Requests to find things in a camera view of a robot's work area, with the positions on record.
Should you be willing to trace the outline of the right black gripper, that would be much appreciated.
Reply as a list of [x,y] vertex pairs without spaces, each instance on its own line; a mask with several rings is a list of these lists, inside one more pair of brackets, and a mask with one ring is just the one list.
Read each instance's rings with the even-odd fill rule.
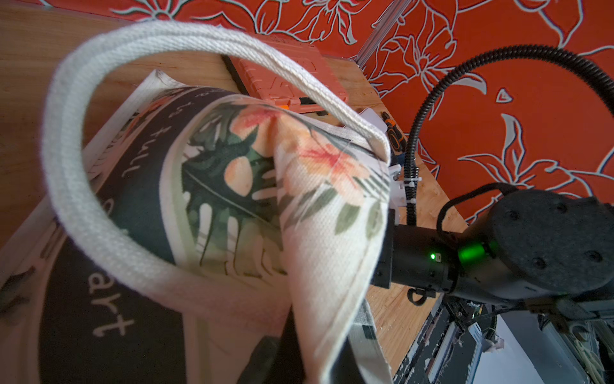
[[456,251],[436,230],[398,225],[395,219],[396,211],[390,210],[371,284],[389,289],[396,283],[425,293],[451,291],[456,284]]

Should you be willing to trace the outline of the white canvas tote bag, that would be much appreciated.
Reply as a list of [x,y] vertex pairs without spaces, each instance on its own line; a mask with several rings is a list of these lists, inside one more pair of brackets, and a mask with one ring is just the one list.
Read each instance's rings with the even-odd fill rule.
[[[152,72],[83,146],[92,95],[145,56],[246,59],[332,126]],[[147,22],[92,38],[46,97],[47,197],[1,252],[4,383],[389,383],[366,294],[390,144],[241,32]]]

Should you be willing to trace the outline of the grey pencil case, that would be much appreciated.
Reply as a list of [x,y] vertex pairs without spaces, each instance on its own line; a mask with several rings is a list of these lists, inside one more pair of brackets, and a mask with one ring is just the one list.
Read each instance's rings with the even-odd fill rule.
[[379,131],[385,133],[388,130],[388,127],[382,117],[372,108],[365,108],[363,111],[359,113],[359,115],[364,118],[368,123],[374,125]]

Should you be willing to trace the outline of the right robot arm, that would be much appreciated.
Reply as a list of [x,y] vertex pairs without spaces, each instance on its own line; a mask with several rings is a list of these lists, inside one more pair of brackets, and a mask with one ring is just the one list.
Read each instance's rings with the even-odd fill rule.
[[476,68],[505,60],[548,62],[574,74],[608,108],[613,81],[594,62],[562,48],[514,45],[479,54],[436,84],[413,120],[400,184],[407,222],[389,221],[372,284],[407,286],[415,306],[437,294],[491,304],[494,314],[527,310],[561,333],[613,318],[613,207],[493,182],[454,198],[433,229],[417,225],[419,134],[446,89]]

